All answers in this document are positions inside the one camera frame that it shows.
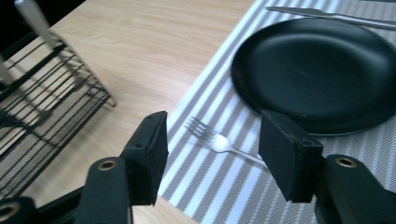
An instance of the striped placemat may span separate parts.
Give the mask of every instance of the striped placemat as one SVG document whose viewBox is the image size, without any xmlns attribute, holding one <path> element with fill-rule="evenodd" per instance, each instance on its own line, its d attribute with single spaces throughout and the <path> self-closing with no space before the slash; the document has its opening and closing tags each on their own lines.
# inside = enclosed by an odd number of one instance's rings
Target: striped placemat
<svg viewBox="0 0 396 224">
<path fill-rule="evenodd" d="M 196 144 L 184 125 L 196 117 L 226 135 L 235 148 L 257 155 L 261 118 L 238 97 L 230 65 L 241 43 L 262 27 L 300 18 L 266 6 L 314 7 L 395 20 L 396 4 L 359 0 L 257 0 L 238 23 L 168 120 L 170 155 L 160 195 L 199 223 L 316 223 L 314 203 L 286 203 L 258 164 Z M 396 43 L 396 32 L 370 28 Z M 319 138 L 324 155 L 346 154 L 366 164 L 385 189 L 396 191 L 396 117 L 364 133 Z"/>
</svg>

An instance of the knife blade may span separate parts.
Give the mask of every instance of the knife blade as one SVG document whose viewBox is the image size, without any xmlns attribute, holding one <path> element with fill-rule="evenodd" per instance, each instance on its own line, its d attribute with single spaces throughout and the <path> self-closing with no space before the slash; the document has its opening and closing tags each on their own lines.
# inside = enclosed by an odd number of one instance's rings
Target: knife blade
<svg viewBox="0 0 396 224">
<path fill-rule="evenodd" d="M 381 21 L 366 19 L 361 17 L 353 17 L 348 15 L 342 15 L 337 13 L 328 13 L 315 8 L 302 8 L 302 7 L 267 7 L 268 10 L 286 12 L 291 14 L 298 14 L 310 17 L 320 17 L 331 20 L 346 21 L 350 23 L 355 23 L 358 25 L 371 26 L 375 28 L 395 30 L 396 31 L 396 21 Z"/>
</svg>

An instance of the table surface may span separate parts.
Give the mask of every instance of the table surface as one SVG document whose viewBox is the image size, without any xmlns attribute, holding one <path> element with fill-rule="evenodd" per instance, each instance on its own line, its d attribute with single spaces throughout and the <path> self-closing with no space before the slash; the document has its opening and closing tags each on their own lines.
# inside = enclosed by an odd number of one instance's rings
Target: table surface
<svg viewBox="0 0 396 224">
<path fill-rule="evenodd" d="M 23 193 L 36 205 L 82 186 L 90 165 L 119 156 L 148 114 L 168 116 L 253 0 L 87 0 L 51 30 L 111 91 L 103 107 Z M 193 223 L 165 199 L 134 206 L 135 223 Z"/>
</svg>

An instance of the black dish rack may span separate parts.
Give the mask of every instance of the black dish rack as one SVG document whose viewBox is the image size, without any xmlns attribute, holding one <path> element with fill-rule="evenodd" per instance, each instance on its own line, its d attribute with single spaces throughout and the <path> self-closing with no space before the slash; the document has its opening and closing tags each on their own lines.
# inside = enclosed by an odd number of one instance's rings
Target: black dish rack
<svg viewBox="0 0 396 224">
<path fill-rule="evenodd" d="M 22 51 L 3 53 L 12 82 L 3 78 L 0 91 L 0 200 L 21 195 L 102 105 L 117 104 L 65 41 L 52 35 L 56 48 L 40 37 L 27 45 L 27 36 L 15 46 L 26 46 Z"/>
</svg>

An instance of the fork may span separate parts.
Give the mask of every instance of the fork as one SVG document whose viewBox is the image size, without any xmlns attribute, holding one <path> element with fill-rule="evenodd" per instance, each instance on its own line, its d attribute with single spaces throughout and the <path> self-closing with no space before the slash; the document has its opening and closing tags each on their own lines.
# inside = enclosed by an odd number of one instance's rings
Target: fork
<svg viewBox="0 0 396 224">
<path fill-rule="evenodd" d="M 265 164 L 264 161 L 260 160 L 259 158 L 256 158 L 246 152 L 240 151 L 238 149 L 235 149 L 230 141 L 222 135 L 221 133 L 216 132 L 212 127 L 209 127 L 202 123 L 200 120 L 197 118 L 190 118 L 188 124 L 185 126 L 187 130 L 190 131 L 195 137 L 198 138 L 198 142 L 201 143 L 202 145 L 205 145 L 209 147 L 212 151 L 222 153 L 222 152 L 233 152 L 235 154 L 238 154 L 242 157 L 245 157 L 246 159 L 250 161 L 254 161 L 261 165 L 264 170 L 269 172 L 267 165 Z"/>
</svg>

